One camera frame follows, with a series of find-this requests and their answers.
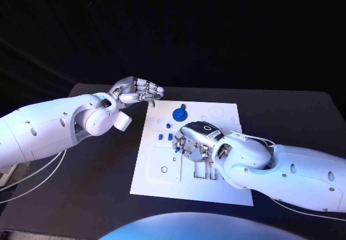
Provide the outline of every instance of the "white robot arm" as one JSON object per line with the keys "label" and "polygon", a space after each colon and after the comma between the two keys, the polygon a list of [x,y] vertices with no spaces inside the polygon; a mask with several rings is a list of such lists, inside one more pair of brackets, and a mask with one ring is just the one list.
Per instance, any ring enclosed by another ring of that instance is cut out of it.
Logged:
{"label": "white robot arm", "polygon": [[[243,133],[224,135],[202,121],[181,128],[172,143],[194,162],[211,156],[214,167],[237,189],[254,189],[311,210],[346,213],[346,159],[302,147],[264,146]],[[195,145],[194,151],[185,150],[187,143]]]}
{"label": "white robot arm", "polygon": [[165,89],[138,78],[122,79],[109,93],[84,94],[19,108],[0,118],[0,168],[47,158],[114,126],[125,131],[132,118],[120,111],[161,99]]}

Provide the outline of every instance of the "black background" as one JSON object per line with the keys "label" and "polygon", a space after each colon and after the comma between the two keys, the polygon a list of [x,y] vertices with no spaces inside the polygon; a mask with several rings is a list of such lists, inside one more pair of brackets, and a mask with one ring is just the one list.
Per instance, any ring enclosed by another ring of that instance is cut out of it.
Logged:
{"label": "black background", "polygon": [[127,76],[324,91],[346,107],[339,9],[269,1],[0,1],[0,114]]}

